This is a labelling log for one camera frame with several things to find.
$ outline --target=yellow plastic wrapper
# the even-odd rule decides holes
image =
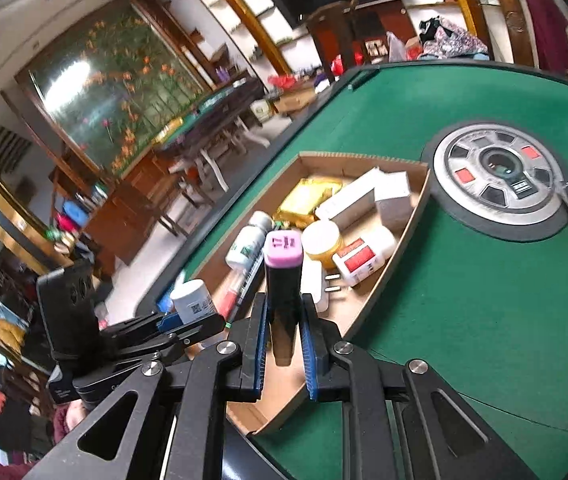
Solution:
[[[332,178],[303,178],[288,194],[273,218],[305,229],[316,220],[317,206],[337,193],[342,186],[340,180]]]

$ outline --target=screw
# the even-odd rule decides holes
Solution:
[[[232,341],[222,341],[217,345],[217,351],[222,355],[232,354],[237,350],[237,345]]]
[[[163,366],[159,361],[150,361],[142,365],[142,374],[146,377],[152,377],[153,375],[157,375],[161,372],[162,368]]]
[[[335,343],[333,349],[338,354],[348,355],[353,351],[353,345],[352,343],[348,343],[346,341],[339,341]]]
[[[409,370],[414,374],[425,374],[429,371],[429,365],[426,361],[422,361],[421,359],[413,359],[410,363],[408,363]]]

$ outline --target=hand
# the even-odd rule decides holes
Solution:
[[[81,400],[74,400],[68,405],[66,412],[66,426],[72,431],[77,425],[88,416],[88,410],[84,407]]]

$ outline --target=yellow cloth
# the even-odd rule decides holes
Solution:
[[[11,348],[17,354],[21,354],[21,346],[24,343],[26,331],[17,325],[0,319],[0,341]]]

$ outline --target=green felt surface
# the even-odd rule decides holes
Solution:
[[[419,160],[440,129],[473,118],[530,130],[568,162],[567,85],[477,66],[389,68],[334,98],[235,203],[187,269],[298,152]],[[484,403],[489,415],[480,415],[542,478],[568,470],[568,228],[542,242],[504,242],[454,221],[431,200],[355,342],[397,362],[426,359]],[[299,480],[337,478],[339,431],[339,407],[304,406],[276,437],[257,440]]]
[[[190,112],[189,114],[185,115],[183,117],[184,123],[179,128],[177,128],[177,130],[175,130],[170,137],[165,139],[162,144],[170,144],[171,142],[174,142],[177,137],[186,135],[193,127],[195,122],[204,117],[215,106],[216,102],[218,102],[220,99],[224,99],[226,96],[233,93],[234,90],[235,87],[229,86],[228,88],[223,88],[219,92],[208,96],[205,101],[203,101],[202,104],[198,106],[199,113],[196,114],[195,112]]]

